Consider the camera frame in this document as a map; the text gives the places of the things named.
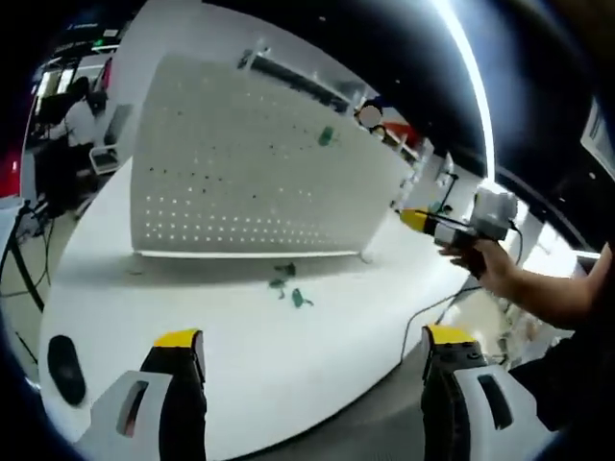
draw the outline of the yellow tool tip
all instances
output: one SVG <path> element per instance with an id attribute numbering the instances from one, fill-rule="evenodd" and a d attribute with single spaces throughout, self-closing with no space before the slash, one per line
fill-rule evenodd
<path id="1" fill-rule="evenodd" d="M 402 222 L 415 231 L 423 231 L 427 218 L 428 212 L 423 208 L 405 208 L 400 211 Z"/>

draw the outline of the green clip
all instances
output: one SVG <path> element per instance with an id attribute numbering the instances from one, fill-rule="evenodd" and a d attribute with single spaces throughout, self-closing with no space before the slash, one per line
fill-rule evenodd
<path id="1" fill-rule="evenodd" d="M 314 303 L 310 300 L 306 300 L 303 295 L 301 294 L 301 291 L 299 290 L 299 288 L 295 288 L 294 290 L 292 290 L 292 301 L 295 304 L 295 307 L 299 308 L 304 304 L 309 304 L 309 305 L 314 305 Z"/>

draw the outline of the white wall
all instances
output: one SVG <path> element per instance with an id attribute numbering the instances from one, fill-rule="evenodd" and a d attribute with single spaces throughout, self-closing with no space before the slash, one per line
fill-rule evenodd
<path id="1" fill-rule="evenodd" d="M 120 156 L 134 149 L 140 109 L 160 59 L 179 53 L 204 61 L 237 66 L 243 52 L 263 38 L 271 56 L 331 83 L 360 80 L 346 67 L 302 39 L 245 14 L 199 0 L 149 0 L 124 35 L 113 58 L 111 113 L 116 104 L 133 104 L 134 111 L 122 134 Z"/>

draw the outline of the white pegboard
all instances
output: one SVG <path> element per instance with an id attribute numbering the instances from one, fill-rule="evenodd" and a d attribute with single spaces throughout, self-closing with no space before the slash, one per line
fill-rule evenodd
<path id="1" fill-rule="evenodd" d="M 321 146 L 327 128 L 332 139 Z M 306 95 L 167 56 L 137 133 L 133 246 L 185 255 L 357 253 L 405 170 L 351 118 Z"/>

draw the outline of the black mouse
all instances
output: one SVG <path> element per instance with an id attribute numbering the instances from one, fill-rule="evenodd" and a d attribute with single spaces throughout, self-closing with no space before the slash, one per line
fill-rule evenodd
<path id="1" fill-rule="evenodd" d="M 79 366 L 75 345 L 69 337 L 58 335 L 49 340 L 47 366 L 49 375 L 68 404 L 76 406 L 84 401 L 86 381 Z"/>

